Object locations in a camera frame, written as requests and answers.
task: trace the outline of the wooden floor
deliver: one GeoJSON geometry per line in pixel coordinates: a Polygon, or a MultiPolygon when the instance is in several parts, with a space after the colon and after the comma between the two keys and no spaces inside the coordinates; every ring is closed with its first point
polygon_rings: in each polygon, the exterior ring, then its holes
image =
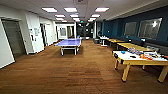
{"type": "Polygon", "coordinates": [[[51,45],[35,55],[24,55],[0,69],[0,94],[168,94],[168,77],[157,81],[161,69],[131,66],[127,82],[124,65],[114,69],[112,49],[82,40],[74,50],[60,53],[51,45]]]}

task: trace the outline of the table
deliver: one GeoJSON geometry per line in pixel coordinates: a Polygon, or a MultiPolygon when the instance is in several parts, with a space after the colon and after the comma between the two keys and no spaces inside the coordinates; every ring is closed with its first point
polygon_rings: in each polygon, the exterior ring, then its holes
{"type": "Polygon", "coordinates": [[[112,43],[122,43],[122,42],[125,42],[125,41],[118,40],[118,39],[107,39],[107,40],[110,41],[110,46],[111,46],[111,42],[112,43]]]}
{"type": "Polygon", "coordinates": [[[122,47],[125,47],[125,48],[135,48],[136,50],[139,50],[139,51],[153,51],[151,49],[148,49],[148,48],[145,48],[145,47],[142,47],[142,46],[138,46],[138,45],[135,45],[135,44],[132,44],[132,43],[117,43],[118,45],[122,46],[122,47]]]}
{"type": "Polygon", "coordinates": [[[164,58],[158,58],[157,60],[142,59],[142,58],[139,58],[139,55],[132,54],[127,51],[125,52],[125,54],[122,54],[121,51],[113,51],[112,54],[116,58],[115,69],[117,69],[118,63],[126,65],[126,68],[124,69],[124,73],[122,76],[123,81],[126,81],[128,76],[128,71],[131,65],[163,65],[164,67],[158,79],[159,82],[163,82],[167,75],[168,60],[164,58]]]}
{"type": "Polygon", "coordinates": [[[54,46],[60,46],[61,47],[61,54],[63,55],[63,51],[65,49],[74,49],[75,55],[79,51],[79,47],[81,45],[81,39],[80,38],[69,38],[64,39],[60,41],[59,43],[55,44],[54,46]]]}
{"type": "Polygon", "coordinates": [[[107,45],[105,45],[104,43],[105,43],[105,40],[106,40],[106,39],[109,39],[109,38],[108,38],[108,37],[100,37],[100,39],[103,40],[103,43],[102,43],[101,46],[107,46],[107,45]]]}

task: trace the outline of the ceiling light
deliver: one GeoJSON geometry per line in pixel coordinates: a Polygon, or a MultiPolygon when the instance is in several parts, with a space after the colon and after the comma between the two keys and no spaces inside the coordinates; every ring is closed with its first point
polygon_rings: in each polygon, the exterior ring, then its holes
{"type": "Polygon", "coordinates": [[[67,22],[67,20],[62,20],[62,22],[67,22]]]}
{"type": "Polygon", "coordinates": [[[72,15],[70,15],[71,17],[78,17],[78,15],[77,14],[72,14],[72,15]]]}
{"type": "Polygon", "coordinates": [[[99,14],[93,14],[92,17],[100,17],[99,14]]]}
{"type": "Polygon", "coordinates": [[[90,20],[95,20],[96,18],[90,18],[90,20]]]}
{"type": "Polygon", "coordinates": [[[65,17],[63,14],[56,14],[56,17],[65,17]]]}
{"type": "Polygon", "coordinates": [[[93,22],[93,20],[88,20],[88,22],[93,22]]]}
{"type": "Polygon", "coordinates": [[[42,8],[42,9],[47,11],[47,12],[57,12],[57,10],[54,9],[54,8],[42,8]]]}
{"type": "Polygon", "coordinates": [[[105,12],[105,11],[107,11],[109,8],[97,8],[95,11],[96,12],[105,12]]]}
{"type": "Polygon", "coordinates": [[[75,20],[76,22],[80,22],[80,20],[75,20]]]}
{"type": "Polygon", "coordinates": [[[76,8],[64,8],[67,12],[77,12],[76,8]]]}
{"type": "Polygon", "coordinates": [[[64,20],[63,18],[56,18],[57,20],[64,20]]]}
{"type": "Polygon", "coordinates": [[[73,18],[74,20],[79,20],[79,18],[73,18]]]}

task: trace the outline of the blue ping pong table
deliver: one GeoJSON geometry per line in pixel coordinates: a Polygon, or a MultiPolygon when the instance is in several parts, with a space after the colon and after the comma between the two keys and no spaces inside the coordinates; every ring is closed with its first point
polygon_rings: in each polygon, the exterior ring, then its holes
{"type": "Polygon", "coordinates": [[[55,46],[61,47],[61,54],[64,55],[63,51],[65,49],[74,49],[75,55],[79,51],[79,47],[81,45],[81,39],[80,38],[69,38],[64,39],[60,41],[59,43],[55,44],[55,46]]]}

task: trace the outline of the glass partition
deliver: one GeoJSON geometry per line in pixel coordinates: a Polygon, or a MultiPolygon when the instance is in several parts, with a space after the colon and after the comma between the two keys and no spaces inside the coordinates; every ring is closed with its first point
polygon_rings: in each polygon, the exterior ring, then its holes
{"type": "Polygon", "coordinates": [[[161,21],[162,18],[141,21],[138,37],[156,39],[161,21]]]}
{"type": "Polygon", "coordinates": [[[125,36],[134,36],[136,28],[136,22],[129,22],[125,25],[125,36]]]}

